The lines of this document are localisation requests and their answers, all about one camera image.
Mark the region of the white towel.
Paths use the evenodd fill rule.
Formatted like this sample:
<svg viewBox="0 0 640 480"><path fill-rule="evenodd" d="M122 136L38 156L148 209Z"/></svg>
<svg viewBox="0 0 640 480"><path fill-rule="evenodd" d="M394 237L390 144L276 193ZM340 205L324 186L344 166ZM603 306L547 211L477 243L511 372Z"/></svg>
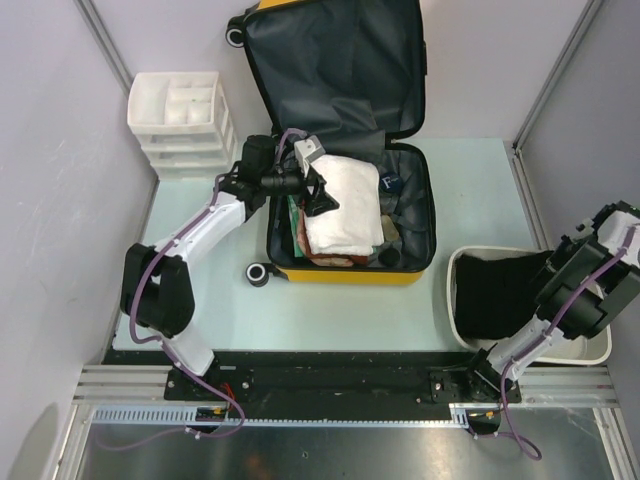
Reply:
<svg viewBox="0 0 640 480"><path fill-rule="evenodd" d="M339 207L304 220L314 255L367 257L384 243L379 172L368 162L325 154L311 163Z"/></svg>

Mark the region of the rust brown cloth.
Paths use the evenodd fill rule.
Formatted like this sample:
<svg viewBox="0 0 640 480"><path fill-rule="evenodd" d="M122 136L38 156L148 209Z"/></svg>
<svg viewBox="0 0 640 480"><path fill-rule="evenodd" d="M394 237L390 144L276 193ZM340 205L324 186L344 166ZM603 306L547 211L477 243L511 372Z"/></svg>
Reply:
<svg viewBox="0 0 640 480"><path fill-rule="evenodd" d="M315 265L330 268L350 268L354 266L367 266L370 263L368 256L338 255L338 254L311 254L308 259Z"/></svg>

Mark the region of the yellow Pikachu hard-shell suitcase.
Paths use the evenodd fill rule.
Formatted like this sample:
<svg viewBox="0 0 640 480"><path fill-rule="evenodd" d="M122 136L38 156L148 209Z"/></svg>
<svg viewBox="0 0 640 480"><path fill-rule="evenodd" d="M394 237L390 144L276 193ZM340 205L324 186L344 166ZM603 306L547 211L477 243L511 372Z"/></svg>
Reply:
<svg viewBox="0 0 640 480"><path fill-rule="evenodd" d="M427 47L416 1L263 1L229 20L227 42L242 48L280 136L319 138L331 154L373 164L404 180L383 210L400 239L367 266L320 267L295 258L287 201L269 205L267 255L293 282L409 285L436 251L436 213L427 160L408 144L426 116ZM393 268L378 255L393 247Z"/></svg>

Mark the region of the black garment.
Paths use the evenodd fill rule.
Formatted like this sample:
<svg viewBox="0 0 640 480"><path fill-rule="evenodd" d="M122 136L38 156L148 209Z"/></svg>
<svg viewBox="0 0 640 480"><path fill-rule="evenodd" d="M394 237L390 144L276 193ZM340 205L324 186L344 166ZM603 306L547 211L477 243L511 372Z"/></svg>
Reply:
<svg viewBox="0 0 640 480"><path fill-rule="evenodd" d="M455 262L454 322L470 340L511 337L532 319L541 283L535 279L549 251L485 260L469 254Z"/></svg>

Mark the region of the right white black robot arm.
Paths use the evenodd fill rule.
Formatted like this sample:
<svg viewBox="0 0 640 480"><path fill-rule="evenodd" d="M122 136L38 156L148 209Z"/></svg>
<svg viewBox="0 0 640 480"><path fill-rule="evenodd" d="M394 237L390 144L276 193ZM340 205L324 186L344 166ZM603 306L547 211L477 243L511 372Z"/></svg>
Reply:
<svg viewBox="0 0 640 480"><path fill-rule="evenodd" d="M554 347L590 339L639 295L639 209L620 201L563 236L541 271L532 318L481 349L461 376L473 401L505 395L524 370Z"/></svg>

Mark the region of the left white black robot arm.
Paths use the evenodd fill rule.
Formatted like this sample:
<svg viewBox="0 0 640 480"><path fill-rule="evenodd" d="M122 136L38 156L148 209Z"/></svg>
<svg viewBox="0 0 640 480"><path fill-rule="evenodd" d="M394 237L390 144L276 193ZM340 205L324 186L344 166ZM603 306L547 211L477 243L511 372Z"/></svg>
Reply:
<svg viewBox="0 0 640 480"><path fill-rule="evenodd" d="M240 160L216 176L212 196L198 213L167 239L127 250L120 309L129 318L130 337L137 345L159 343L179 369L189 372L185 385L197 398L214 397L221 376L210 368L214 352L194 318L192 270L270 197L297 196L311 215L337 209L312 165L324 153L318 137L300 129L288 129L279 139L251 135Z"/></svg>

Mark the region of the green folded cloth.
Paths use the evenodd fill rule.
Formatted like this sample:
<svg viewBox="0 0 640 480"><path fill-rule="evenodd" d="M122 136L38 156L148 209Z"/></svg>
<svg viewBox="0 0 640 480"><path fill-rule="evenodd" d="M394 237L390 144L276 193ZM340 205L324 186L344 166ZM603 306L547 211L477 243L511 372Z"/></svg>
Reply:
<svg viewBox="0 0 640 480"><path fill-rule="evenodd" d="M298 226L300 221L299 207L296 203L295 198L291 195L286 197L286 201L287 201L288 215L289 215L289 221L290 221L294 257L304 258L305 253L303 249L300 247L299 240L298 240Z"/></svg>

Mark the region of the dark blue round tin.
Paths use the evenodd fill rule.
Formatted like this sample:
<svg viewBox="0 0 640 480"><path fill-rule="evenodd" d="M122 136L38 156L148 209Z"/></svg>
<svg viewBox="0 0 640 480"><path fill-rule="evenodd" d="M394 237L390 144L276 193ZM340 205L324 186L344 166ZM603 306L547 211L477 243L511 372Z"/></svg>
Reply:
<svg viewBox="0 0 640 480"><path fill-rule="evenodd" d="M396 173L387 172L380 176L379 188L387 194L399 195L404 188L404 180Z"/></svg>

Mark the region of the small beige bottle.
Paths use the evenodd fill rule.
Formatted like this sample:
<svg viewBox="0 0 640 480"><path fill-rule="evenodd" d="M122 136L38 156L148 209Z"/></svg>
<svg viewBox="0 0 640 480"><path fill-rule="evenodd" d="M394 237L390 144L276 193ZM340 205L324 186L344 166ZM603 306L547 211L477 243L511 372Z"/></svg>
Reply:
<svg viewBox="0 0 640 480"><path fill-rule="evenodd" d="M385 242L395 242L400 239L400 233L389 215L382 215L381 226Z"/></svg>

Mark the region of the black round cap container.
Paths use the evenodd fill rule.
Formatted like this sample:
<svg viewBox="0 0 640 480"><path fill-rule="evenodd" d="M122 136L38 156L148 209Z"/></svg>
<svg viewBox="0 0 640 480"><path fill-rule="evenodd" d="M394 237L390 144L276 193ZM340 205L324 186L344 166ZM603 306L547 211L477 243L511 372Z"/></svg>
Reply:
<svg viewBox="0 0 640 480"><path fill-rule="evenodd" d="M389 247L378 255L378 261L387 268L393 268L399 264L401 253L393 247Z"/></svg>

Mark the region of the white plastic drawer organizer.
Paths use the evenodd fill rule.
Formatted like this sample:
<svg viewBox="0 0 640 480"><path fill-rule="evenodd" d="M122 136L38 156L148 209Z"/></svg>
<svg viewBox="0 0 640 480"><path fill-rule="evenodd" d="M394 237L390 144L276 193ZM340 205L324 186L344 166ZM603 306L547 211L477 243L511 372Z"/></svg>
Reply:
<svg viewBox="0 0 640 480"><path fill-rule="evenodd" d="M138 73L127 124L161 181L214 178L231 168L238 151L215 71Z"/></svg>

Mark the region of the light blue table mat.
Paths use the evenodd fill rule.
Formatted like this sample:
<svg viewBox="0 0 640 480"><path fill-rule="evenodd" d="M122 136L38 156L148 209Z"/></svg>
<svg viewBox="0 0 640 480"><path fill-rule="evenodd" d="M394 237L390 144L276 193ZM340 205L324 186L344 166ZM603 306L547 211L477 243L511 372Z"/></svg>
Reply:
<svg viewBox="0 0 640 480"><path fill-rule="evenodd" d="M436 253L408 286L271 279L256 288L246 267L266 259L261 209L194 267L195 319L216 351L456 351L446 301L451 254L471 245L528 249L533 240L499 139L416 138L436 209Z"/></svg>

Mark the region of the white plastic tray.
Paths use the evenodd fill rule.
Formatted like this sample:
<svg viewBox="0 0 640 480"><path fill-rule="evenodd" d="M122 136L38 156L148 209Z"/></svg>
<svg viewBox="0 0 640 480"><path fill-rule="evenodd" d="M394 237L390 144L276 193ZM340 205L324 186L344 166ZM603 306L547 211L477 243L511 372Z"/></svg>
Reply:
<svg viewBox="0 0 640 480"><path fill-rule="evenodd" d="M458 344L465 350L476 352L483 348L488 350L496 340L471 339L464 337L455 322L456 311L456 261L462 256L470 256L481 260L502 260L519 258L535 254L534 250L497 246L463 246L455 250L449 257L446 273L446 302L449 323ZM550 349L538 361L547 364L567 366L596 366L604 363L612 351L611 329L606 327L591 339L584 337L572 340Z"/></svg>

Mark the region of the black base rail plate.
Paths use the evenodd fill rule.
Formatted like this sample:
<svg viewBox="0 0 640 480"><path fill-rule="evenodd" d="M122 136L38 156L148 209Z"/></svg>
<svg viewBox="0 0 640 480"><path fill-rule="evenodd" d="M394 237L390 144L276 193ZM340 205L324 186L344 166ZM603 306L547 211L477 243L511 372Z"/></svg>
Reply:
<svg viewBox="0 0 640 480"><path fill-rule="evenodd" d="M198 385L173 367L167 400L229 395L249 419L434 420L450 403L490 405L461 352L219 351Z"/></svg>

